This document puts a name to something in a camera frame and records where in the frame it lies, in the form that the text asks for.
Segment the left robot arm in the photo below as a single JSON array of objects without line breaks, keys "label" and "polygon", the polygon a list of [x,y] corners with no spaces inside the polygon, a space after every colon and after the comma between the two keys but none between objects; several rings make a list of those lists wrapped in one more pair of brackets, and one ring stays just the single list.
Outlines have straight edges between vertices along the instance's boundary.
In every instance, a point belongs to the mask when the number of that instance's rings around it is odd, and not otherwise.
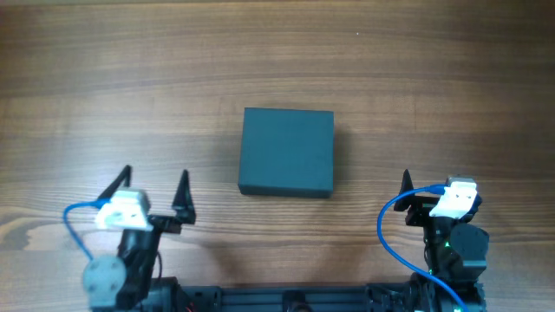
[{"label": "left robot arm", "polygon": [[181,173],[172,202],[175,214],[151,214],[145,191],[131,186],[132,167],[125,166],[98,196],[102,202],[96,217],[101,229],[121,229],[114,256],[98,256],[83,271],[83,288],[93,311],[194,311],[192,299],[175,277],[153,277],[161,265],[163,234],[180,234],[184,224],[194,224],[196,212],[190,193],[189,174]]}]

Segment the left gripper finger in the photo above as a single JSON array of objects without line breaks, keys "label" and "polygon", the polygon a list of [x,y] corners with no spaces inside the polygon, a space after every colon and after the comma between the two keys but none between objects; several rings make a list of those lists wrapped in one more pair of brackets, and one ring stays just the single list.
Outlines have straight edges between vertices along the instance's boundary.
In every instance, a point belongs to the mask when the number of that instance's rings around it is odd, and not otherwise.
[{"label": "left gripper finger", "polygon": [[173,198],[172,208],[176,211],[175,217],[180,223],[195,224],[196,211],[194,209],[187,170],[184,170],[181,174],[180,182]]},{"label": "left gripper finger", "polygon": [[98,196],[98,199],[110,199],[121,186],[129,187],[131,185],[131,177],[132,167],[130,165],[124,166],[115,180]]}]

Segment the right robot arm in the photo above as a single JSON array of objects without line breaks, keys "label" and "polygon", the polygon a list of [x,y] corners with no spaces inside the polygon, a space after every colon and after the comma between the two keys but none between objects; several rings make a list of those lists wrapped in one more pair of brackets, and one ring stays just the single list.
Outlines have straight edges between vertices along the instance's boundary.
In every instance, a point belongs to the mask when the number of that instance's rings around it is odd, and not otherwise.
[{"label": "right robot arm", "polygon": [[411,194],[394,204],[408,226],[421,227],[428,273],[447,284],[470,311],[485,311],[479,276],[487,267],[489,234],[470,222],[482,199],[476,182],[450,177],[438,198]]}]

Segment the dark green lidded box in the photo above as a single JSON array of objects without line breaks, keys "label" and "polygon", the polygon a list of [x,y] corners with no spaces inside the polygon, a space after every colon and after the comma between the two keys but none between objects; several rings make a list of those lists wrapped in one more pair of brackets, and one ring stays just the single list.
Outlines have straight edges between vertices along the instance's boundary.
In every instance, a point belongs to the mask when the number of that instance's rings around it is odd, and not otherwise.
[{"label": "dark green lidded box", "polygon": [[239,161],[240,193],[331,197],[334,121],[331,111],[247,107]]}]

